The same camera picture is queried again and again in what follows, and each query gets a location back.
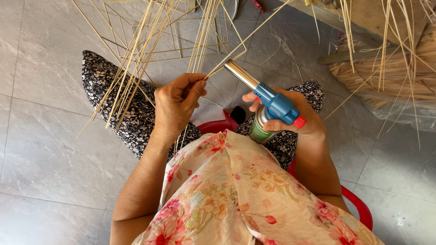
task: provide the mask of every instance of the floral blouse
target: floral blouse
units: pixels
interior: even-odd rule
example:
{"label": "floral blouse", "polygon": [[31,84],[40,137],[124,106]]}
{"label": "floral blouse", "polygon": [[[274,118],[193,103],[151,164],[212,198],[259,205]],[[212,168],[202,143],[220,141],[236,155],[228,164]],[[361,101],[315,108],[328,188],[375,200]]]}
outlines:
{"label": "floral blouse", "polygon": [[249,137],[205,134],[167,164],[162,209],[133,245],[382,245]]}

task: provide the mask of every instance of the woman's right hand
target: woman's right hand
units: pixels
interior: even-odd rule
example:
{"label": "woman's right hand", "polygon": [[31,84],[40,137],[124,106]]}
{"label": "woman's right hand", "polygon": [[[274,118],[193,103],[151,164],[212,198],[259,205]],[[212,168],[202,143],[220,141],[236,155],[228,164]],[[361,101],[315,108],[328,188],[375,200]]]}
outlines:
{"label": "woman's right hand", "polygon": [[[315,138],[325,138],[326,128],[324,127],[321,118],[312,109],[312,107],[307,102],[303,94],[296,91],[288,91],[284,89],[274,88],[272,89],[276,92],[281,92],[286,95],[289,99],[294,101],[295,107],[300,111],[300,114],[307,119],[307,123],[300,129],[295,125],[288,125],[282,120],[273,119],[267,121],[263,125],[263,130],[265,131],[280,131],[280,130],[290,130],[299,134],[299,138],[302,136],[315,137]],[[250,92],[242,97],[245,102],[254,101],[257,98],[253,92]],[[260,101],[254,101],[253,105],[250,106],[250,111],[255,112],[260,105]]]}

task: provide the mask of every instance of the bundle of straw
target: bundle of straw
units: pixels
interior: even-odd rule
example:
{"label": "bundle of straw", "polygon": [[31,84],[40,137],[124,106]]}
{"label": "bundle of straw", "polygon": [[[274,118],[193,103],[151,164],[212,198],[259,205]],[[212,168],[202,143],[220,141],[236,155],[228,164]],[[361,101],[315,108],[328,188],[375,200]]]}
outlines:
{"label": "bundle of straw", "polygon": [[[338,51],[348,49],[346,36],[340,39],[339,44]],[[354,44],[354,48],[361,46],[361,43],[356,40]],[[436,68],[436,24],[427,25],[415,49],[416,56],[427,64],[417,60],[416,66],[411,65],[410,52],[406,52],[407,64],[402,50],[397,49],[385,61],[382,70],[378,69],[382,60],[380,53],[376,57],[355,60],[354,73],[349,61],[331,64],[330,70],[350,91],[354,92],[358,89],[356,93],[374,108],[382,108],[391,102],[405,105],[408,101],[412,101],[413,94],[416,106],[436,109],[436,72],[430,68]],[[412,73],[416,75],[412,80],[412,86],[409,83],[408,70],[415,71]],[[380,71],[384,77],[382,88],[379,88]]]}

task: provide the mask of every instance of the woman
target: woman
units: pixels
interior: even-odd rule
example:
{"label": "woman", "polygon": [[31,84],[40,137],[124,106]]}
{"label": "woman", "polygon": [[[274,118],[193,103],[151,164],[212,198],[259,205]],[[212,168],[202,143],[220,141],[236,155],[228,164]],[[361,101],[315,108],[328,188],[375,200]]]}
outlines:
{"label": "woman", "polygon": [[[94,107],[116,70],[84,51],[83,84]],[[326,129],[314,111],[323,100],[316,82],[293,88],[301,93],[275,89],[295,102],[307,123],[298,129],[268,121],[265,130],[285,131],[265,147],[229,130],[202,135],[188,124],[198,98],[207,93],[206,83],[203,74],[183,74],[158,89],[140,82],[155,100],[155,117],[143,94],[136,93],[116,132],[142,157],[116,201],[111,244],[382,244],[348,214]],[[243,96],[246,102],[254,99],[253,93]],[[102,118],[112,104],[108,99]],[[254,102],[250,110],[258,106]],[[249,124],[236,132],[246,134]],[[110,126],[116,125],[114,117]],[[298,141],[290,131],[298,133]],[[184,147],[174,154],[173,144],[182,132]],[[294,178],[283,168],[295,148]]]}

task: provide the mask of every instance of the gray tile floor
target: gray tile floor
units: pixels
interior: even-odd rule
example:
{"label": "gray tile floor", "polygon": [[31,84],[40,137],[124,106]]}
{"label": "gray tile floor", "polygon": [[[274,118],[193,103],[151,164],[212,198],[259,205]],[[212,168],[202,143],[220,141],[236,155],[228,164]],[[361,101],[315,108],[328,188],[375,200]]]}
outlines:
{"label": "gray tile floor", "polygon": [[[262,2],[267,12],[259,15],[251,1],[245,2],[235,22],[242,37],[279,4]],[[247,40],[248,52],[238,62],[261,81],[285,88],[301,84],[292,52],[303,80],[316,78],[324,87],[320,115],[326,118],[350,95],[327,66],[314,63],[333,51],[334,30],[318,23],[318,44],[313,18],[291,7],[270,21]],[[113,61],[70,0],[0,0],[1,245],[109,243],[113,206],[136,159],[102,120],[75,139],[92,114],[81,80],[84,49]],[[208,57],[204,71],[222,58]],[[186,60],[168,61],[153,63],[149,71],[163,85],[186,67]],[[225,72],[212,78],[207,99],[225,109],[247,109],[241,100],[247,87]],[[220,107],[201,102],[195,124],[221,119]],[[324,123],[341,182],[370,208],[374,233],[389,245],[434,244],[436,133],[421,132],[421,150],[409,125],[394,125],[377,139],[383,122],[358,97]]]}

